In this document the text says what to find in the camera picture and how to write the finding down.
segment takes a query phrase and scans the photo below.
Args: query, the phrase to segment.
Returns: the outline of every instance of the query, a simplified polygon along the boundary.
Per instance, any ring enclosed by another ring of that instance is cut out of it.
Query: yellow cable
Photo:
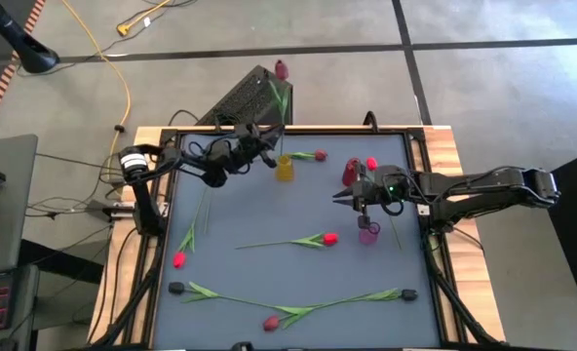
[[[74,11],[72,6],[66,0],[61,0],[61,1],[63,2],[63,5],[65,5],[67,10],[70,12],[70,14],[72,14],[72,16],[76,19],[76,21],[78,21],[78,23],[81,24],[83,29],[85,29],[85,32],[90,37],[90,39],[92,39],[92,43],[94,43],[94,46],[96,47],[97,53],[100,55],[100,58],[103,59],[106,63],[108,63],[111,66],[111,68],[113,68],[115,73],[117,73],[117,76],[122,81],[122,84],[124,84],[124,90],[126,91],[126,110],[124,111],[124,116],[122,117],[122,120],[120,121],[120,126],[124,126],[124,123],[126,123],[126,120],[129,118],[129,114],[131,113],[131,91],[129,90],[129,85],[126,83],[126,79],[124,79],[122,72],[120,72],[120,70],[117,68],[117,66],[115,64],[113,64],[110,60],[108,60],[108,58],[106,58],[104,56],[104,54],[102,53],[102,50],[100,49],[100,46],[97,44],[96,38],[94,38],[94,35],[92,35],[92,32],[90,31],[90,29],[85,25],[83,20],[78,16],[76,11]],[[111,142],[111,148],[109,149],[109,155],[113,155],[113,152],[115,151],[115,145],[117,144],[117,139],[119,136],[120,136],[120,132],[116,131],[115,136],[113,137],[113,142]],[[111,168],[111,159],[112,159],[112,157],[109,157],[109,160],[108,160],[107,165],[106,165],[107,169]]]
[[[120,34],[121,36],[126,36],[129,33],[129,29],[131,29],[131,27],[137,23],[139,23],[140,20],[143,20],[144,17],[152,14],[153,12],[159,10],[160,8],[162,8],[165,4],[169,3],[172,0],[165,0],[162,3],[158,4],[157,6],[153,7],[152,9],[144,12],[143,14],[137,16],[136,19],[134,19],[132,22],[130,23],[120,23],[117,25],[117,32],[118,34]]]

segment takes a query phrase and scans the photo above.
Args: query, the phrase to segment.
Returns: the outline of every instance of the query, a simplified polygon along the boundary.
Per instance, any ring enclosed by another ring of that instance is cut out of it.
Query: yellow cup
[[[278,181],[292,181],[295,178],[295,170],[292,168],[292,159],[288,155],[280,156],[278,168],[276,168],[276,179]]]

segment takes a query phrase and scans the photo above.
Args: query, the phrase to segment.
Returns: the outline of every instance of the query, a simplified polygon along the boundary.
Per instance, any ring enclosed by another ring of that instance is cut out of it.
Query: pink cup
[[[379,236],[380,226],[379,224],[372,222],[369,229],[360,229],[358,237],[363,245],[371,245],[377,242],[377,237]]]

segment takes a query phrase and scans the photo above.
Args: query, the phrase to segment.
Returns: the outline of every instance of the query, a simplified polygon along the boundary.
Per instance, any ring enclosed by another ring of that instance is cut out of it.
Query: concrete floor
[[[115,23],[139,0],[71,1],[98,43],[119,39]],[[577,1],[402,1],[414,43],[577,37]],[[61,3],[49,0],[34,34],[63,57],[94,53]],[[287,46],[399,44],[389,0],[200,0],[173,9],[112,53],[169,53]],[[179,108],[204,115],[256,64],[283,59],[295,86],[297,124],[419,124],[402,52],[120,62],[131,87],[130,144],[141,125],[164,125]],[[417,52],[434,124],[451,125],[467,173],[512,164],[552,170],[577,157],[577,46]],[[0,137],[34,133],[39,151],[99,163],[124,111],[121,83],[103,63],[51,76],[16,76],[0,107]],[[182,117],[177,124],[193,121]],[[31,200],[84,198],[96,170],[37,160]],[[106,189],[100,188],[99,194]],[[479,221],[496,301],[514,345],[577,350],[577,291],[545,211],[509,209]],[[100,228],[85,214],[28,218],[24,237],[60,248]],[[102,238],[78,248],[91,256]],[[65,282],[43,278],[41,294]],[[96,287],[79,285],[38,315],[70,321]],[[40,332],[39,350],[82,344],[87,327]]]

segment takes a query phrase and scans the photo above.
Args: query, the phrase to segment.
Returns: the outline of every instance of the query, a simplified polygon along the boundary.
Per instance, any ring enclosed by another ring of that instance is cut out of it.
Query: wooden table edge
[[[425,133],[425,138],[428,147],[428,154],[430,158],[430,163],[433,172],[442,173],[445,175],[461,175],[462,167],[459,161],[459,156],[457,154],[457,147],[455,145],[455,140],[453,137],[453,131],[450,126],[380,126],[383,130],[403,130],[403,129],[423,129]],[[371,126],[287,126],[287,130],[300,129],[300,130],[320,130],[320,129],[335,129],[335,130],[369,130]],[[201,132],[201,131],[212,131],[213,126],[174,126],[174,127],[139,127],[137,128],[135,135],[135,144],[155,144],[158,145],[161,138],[161,133],[163,130],[179,130],[187,132]],[[417,159],[417,153],[414,147],[412,147],[414,157]],[[123,201],[133,201],[135,199],[132,190],[126,187],[122,193]],[[115,222],[112,234],[111,245],[109,247],[109,264],[107,272],[107,287],[105,294],[104,307],[100,319],[98,320],[98,313],[102,300],[103,284],[105,283],[104,274],[102,275],[102,280],[100,282],[100,287],[98,289],[98,296],[96,298],[96,306],[94,309],[94,315],[92,318],[92,323],[90,330],[94,327],[95,323],[98,323],[96,328],[96,333],[92,340],[94,341],[100,338],[106,331],[106,325],[108,324],[110,318],[110,310],[113,303],[114,306],[114,316],[115,319],[121,309],[126,305],[131,294],[131,287],[133,281],[133,275],[135,271],[136,259],[139,251],[140,237],[138,235],[133,235],[132,238],[127,242],[127,246],[124,248],[122,254],[122,261],[120,264],[120,272],[118,275],[118,294],[113,296],[114,287],[114,276],[115,276],[115,266],[117,253],[122,247],[125,236],[133,228],[132,219],[121,219]],[[462,220],[457,225],[460,229],[471,234],[476,239],[479,239],[479,233],[477,226],[473,220]],[[453,266],[453,272],[455,276],[455,282],[457,284],[457,289],[460,297],[470,309],[470,311],[475,315],[478,321],[483,325],[483,327],[492,336],[497,339],[504,340],[503,328],[501,325],[500,317],[496,307],[496,302],[494,299],[494,293],[492,291],[492,286],[490,284],[490,279],[487,273],[487,267],[485,265],[485,259],[482,255],[481,250],[473,245],[472,242],[465,240],[462,236],[456,236],[454,234],[448,234],[447,238],[448,248],[451,256],[451,263]],[[147,252],[147,259],[145,269],[147,270],[149,262],[154,255],[154,245],[150,244]],[[141,331],[143,325],[143,319],[145,317],[146,310],[146,297],[137,307],[135,324],[133,328],[132,342],[140,342]],[[442,301],[442,312],[444,314],[444,323],[446,325],[448,339],[450,341],[458,340],[458,335],[455,332],[453,314],[450,304],[441,293]]]

